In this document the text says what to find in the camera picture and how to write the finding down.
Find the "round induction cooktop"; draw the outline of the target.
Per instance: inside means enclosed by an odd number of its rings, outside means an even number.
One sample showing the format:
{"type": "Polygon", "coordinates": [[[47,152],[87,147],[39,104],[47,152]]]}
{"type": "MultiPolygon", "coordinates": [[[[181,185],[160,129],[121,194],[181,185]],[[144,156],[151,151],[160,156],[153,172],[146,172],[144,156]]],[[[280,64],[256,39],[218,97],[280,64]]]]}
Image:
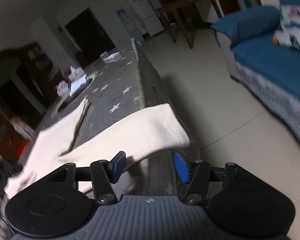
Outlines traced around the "round induction cooktop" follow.
{"type": "Polygon", "coordinates": [[[80,97],[91,85],[94,81],[94,77],[92,75],[88,76],[85,84],[81,85],[78,90],[72,94],[72,96],[68,95],[64,99],[62,99],[56,106],[55,110],[51,113],[51,118],[54,118],[60,111],[67,108],[71,105],[78,97],[80,97]]]}

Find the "cream sweatshirt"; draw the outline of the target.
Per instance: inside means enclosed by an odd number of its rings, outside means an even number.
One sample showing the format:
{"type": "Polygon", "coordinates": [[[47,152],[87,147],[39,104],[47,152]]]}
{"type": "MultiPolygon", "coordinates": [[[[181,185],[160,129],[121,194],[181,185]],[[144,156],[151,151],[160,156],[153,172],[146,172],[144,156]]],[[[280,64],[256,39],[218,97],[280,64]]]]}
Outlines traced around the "cream sweatshirt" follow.
{"type": "Polygon", "coordinates": [[[87,104],[87,99],[82,100],[71,113],[39,132],[22,171],[7,181],[4,191],[8,199],[66,163],[87,167],[123,151],[129,159],[126,167],[130,167],[160,150],[190,145],[171,106],[165,103],[130,114],[71,150],[87,104]]]}

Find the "white remote control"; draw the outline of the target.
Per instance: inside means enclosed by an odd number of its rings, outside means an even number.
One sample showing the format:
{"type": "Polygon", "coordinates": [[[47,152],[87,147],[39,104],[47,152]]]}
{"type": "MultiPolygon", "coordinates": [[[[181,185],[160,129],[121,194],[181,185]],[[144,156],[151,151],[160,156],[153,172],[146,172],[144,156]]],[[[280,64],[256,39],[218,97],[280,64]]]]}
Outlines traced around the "white remote control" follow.
{"type": "Polygon", "coordinates": [[[121,58],[122,58],[122,56],[121,56],[120,52],[115,52],[115,53],[112,53],[111,55],[105,57],[103,59],[103,61],[105,63],[113,63],[113,62],[119,61],[121,58]]]}

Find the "blue sofa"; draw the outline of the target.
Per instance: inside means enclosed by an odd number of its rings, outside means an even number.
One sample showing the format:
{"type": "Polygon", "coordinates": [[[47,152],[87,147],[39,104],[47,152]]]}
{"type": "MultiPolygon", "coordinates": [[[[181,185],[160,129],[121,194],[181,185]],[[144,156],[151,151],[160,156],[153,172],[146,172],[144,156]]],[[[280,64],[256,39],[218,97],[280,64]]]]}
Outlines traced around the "blue sofa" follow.
{"type": "Polygon", "coordinates": [[[212,25],[231,78],[242,83],[300,142],[300,51],[273,42],[282,5],[263,5],[227,15],[212,25]]]}

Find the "white refrigerator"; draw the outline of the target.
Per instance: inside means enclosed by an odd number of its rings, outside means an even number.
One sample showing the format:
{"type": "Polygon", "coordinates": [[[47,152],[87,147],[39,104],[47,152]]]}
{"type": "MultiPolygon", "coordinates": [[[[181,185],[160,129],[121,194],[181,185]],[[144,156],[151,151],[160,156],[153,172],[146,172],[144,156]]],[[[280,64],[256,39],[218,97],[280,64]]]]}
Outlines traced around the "white refrigerator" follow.
{"type": "Polygon", "coordinates": [[[129,3],[140,18],[144,29],[151,37],[164,31],[157,13],[148,0],[129,0],[129,3]]]}

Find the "pink tissue box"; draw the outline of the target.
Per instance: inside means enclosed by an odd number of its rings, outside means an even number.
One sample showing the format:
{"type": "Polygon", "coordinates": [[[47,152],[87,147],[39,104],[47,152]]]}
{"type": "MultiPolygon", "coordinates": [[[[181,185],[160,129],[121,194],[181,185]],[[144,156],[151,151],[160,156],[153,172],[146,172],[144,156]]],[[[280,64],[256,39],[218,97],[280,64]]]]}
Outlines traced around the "pink tissue box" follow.
{"type": "Polygon", "coordinates": [[[72,82],[72,81],[79,79],[84,74],[85,74],[85,72],[81,67],[75,68],[73,66],[70,66],[70,74],[68,75],[68,79],[72,82]]]}

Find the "water dispenser with blue bottle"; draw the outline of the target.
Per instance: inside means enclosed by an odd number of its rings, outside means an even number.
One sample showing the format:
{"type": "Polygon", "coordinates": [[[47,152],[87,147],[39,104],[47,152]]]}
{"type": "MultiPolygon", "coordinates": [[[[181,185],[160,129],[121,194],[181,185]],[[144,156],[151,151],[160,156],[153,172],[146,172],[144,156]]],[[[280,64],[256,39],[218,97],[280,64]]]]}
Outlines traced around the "water dispenser with blue bottle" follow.
{"type": "Polygon", "coordinates": [[[141,35],[136,23],[126,14],[124,9],[120,9],[117,12],[129,38],[133,38],[137,42],[143,41],[143,36],[141,35]]]}

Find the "butterfly print pillow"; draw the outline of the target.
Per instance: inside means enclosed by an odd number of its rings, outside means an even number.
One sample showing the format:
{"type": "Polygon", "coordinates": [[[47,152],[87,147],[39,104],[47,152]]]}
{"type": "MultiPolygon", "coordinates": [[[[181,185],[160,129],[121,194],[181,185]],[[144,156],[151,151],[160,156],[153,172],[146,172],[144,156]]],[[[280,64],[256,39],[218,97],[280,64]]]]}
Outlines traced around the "butterfly print pillow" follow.
{"type": "Polygon", "coordinates": [[[300,51],[300,5],[282,5],[280,13],[280,22],[273,35],[273,42],[300,51]]]}

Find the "dark wooden side table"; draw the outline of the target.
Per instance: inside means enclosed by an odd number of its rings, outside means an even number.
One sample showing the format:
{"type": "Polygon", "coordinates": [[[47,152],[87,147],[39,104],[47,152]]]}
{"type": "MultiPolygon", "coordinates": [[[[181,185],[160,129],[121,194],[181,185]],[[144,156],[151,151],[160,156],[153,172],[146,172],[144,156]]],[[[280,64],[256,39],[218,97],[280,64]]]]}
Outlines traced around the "dark wooden side table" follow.
{"type": "MultiPolygon", "coordinates": [[[[199,27],[207,27],[208,22],[205,22],[196,6],[196,3],[204,0],[175,0],[157,9],[157,13],[161,17],[163,26],[167,31],[168,36],[174,43],[177,42],[177,37],[174,35],[174,25],[183,33],[187,45],[190,49],[193,48],[193,36],[188,35],[188,31],[192,31],[199,27]]],[[[218,19],[222,18],[221,11],[216,0],[209,0],[213,6],[218,19]]]]}

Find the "white tissue paper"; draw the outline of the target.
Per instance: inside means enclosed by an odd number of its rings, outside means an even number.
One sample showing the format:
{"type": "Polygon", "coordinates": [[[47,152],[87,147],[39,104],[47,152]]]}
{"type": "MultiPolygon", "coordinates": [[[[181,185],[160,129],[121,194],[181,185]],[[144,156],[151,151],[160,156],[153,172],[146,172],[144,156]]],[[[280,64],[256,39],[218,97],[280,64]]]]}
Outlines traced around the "white tissue paper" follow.
{"type": "Polygon", "coordinates": [[[84,84],[86,84],[86,75],[81,76],[71,83],[69,96],[75,94],[75,92],[84,84]]]}

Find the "white paper bag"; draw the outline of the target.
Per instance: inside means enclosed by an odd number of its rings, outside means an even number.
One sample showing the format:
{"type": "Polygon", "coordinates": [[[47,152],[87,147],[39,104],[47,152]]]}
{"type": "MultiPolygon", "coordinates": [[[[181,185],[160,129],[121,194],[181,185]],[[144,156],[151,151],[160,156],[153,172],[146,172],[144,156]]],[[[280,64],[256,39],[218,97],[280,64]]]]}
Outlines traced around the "white paper bag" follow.
{"type": "Polygon", "coordinates": [[[15,116],[10,120],[13,128],[18,132],[23,138],[31,140],[34,135],[34,130],[25,121],[23,121],[19,116],[15,116]]]}

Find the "small pink tissue pack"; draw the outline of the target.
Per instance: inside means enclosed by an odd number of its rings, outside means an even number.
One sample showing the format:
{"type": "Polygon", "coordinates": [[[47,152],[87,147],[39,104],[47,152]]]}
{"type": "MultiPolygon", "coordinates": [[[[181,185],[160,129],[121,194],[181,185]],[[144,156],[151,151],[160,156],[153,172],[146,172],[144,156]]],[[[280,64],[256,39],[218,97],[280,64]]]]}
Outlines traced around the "small pink tissue pack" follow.
{"type": "Polygon", "coordinates": [[[64,98],[70,94],[69,84],[62,80],[57,86],[56,86],[57,94],[59,97],[64,98]]]}

